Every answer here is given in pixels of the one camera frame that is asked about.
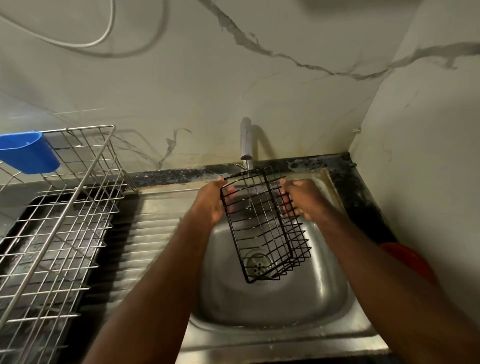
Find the faucet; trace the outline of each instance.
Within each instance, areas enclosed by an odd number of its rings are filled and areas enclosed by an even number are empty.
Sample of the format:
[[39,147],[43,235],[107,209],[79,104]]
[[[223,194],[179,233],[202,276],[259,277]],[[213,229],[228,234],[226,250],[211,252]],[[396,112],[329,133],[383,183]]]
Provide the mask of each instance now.
[[240,123],[240,153],[245,170],[252,170],[252,121],[247,117],[243,118]]

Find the red bowl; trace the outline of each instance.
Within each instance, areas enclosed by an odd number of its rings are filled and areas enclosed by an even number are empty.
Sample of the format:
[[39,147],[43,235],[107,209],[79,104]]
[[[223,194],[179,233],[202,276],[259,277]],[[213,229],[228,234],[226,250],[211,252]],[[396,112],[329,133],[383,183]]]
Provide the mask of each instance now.
[[382,243],[380,247],[392,257],[414,270],[431,284],[438,286],[438,280],[428,262],[415,250],[399,243]]

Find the marble wall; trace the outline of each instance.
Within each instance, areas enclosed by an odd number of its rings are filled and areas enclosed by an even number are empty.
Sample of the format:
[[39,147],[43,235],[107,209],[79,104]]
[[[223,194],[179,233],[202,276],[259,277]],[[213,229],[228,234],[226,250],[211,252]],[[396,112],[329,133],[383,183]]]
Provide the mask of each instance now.
[[399,240],[480,325],[479,13],[421,4],[350,152]]
[[[85,50],[0,22],[0,132],[113,123],[128,171],[237,161],[244,116],[259,159],[346,151],[417,7],[122,0],[111,36]],[[0,11],[86,42],[106,27],[108,1],[5,0]]]

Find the wire basket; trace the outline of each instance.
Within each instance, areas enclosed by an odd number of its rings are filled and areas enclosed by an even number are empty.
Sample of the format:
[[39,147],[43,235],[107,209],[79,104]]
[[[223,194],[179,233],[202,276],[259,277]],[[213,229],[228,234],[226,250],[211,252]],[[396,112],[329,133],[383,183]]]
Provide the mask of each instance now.
[[[272,167],[246,170],[228,177],[222,187],[222,203],[247,283],[280,279],[311,256],[302,223],[283,210],[292,201],[288,194],[280,195],[280,178]],[[227,193],[231,185],[235,192]]]
[[0,162],[0,202],[24,202],[0,235],[0,364],[49,363],[63,347],[104,232],[124,191],[135,190],[113,149],[114,131],[102,125],[43,132],[60,162],[40,175],[43,182],[25,183],[31,176]]

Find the white cable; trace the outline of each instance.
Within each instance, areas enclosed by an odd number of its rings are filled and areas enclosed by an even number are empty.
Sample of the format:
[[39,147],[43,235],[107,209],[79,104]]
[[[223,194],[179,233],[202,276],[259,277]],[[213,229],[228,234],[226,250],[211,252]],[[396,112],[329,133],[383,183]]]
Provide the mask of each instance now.
[[7,22],[8,24],[10,25],[13,25],[15,28],[17,29],[20,29],[20,30],[23,30],[24,32],[30,34],[31,36],[34,36],[34,37],[37,37],[39,39],[42,39],[48,43],[51,43],[51,44],[55,44],[57,46],[62,46],[62,47],[70,47],[70,48],[88,48],[88,47],[93,47],[93,46],[96,46],[97,44],[100,44],[102,43],[105,39],[107,39],[107,37],[110,35],[110,33],[112,32],[112,28],[113,28],[113,21],[115,19],[115,0],[110,0],[110,18],[108,20],[108,25],[107,25],[107,29],[105,30],[105,32],[103,33],[103,35],[93,41],[93,42],[90,42],[90,43],[68,43],[68,42],[62,42],[60,40],[55,40],[55,39],[52,39],[52,38],[49,38],[47,36],[43,36],[41,34],[38,34],[38,33],[35,33],[25,27],[23,27],[22,25],[14,22],[13,20],[10,20],[8,19],[5,15],[3,14],[0,14],[0,19]]

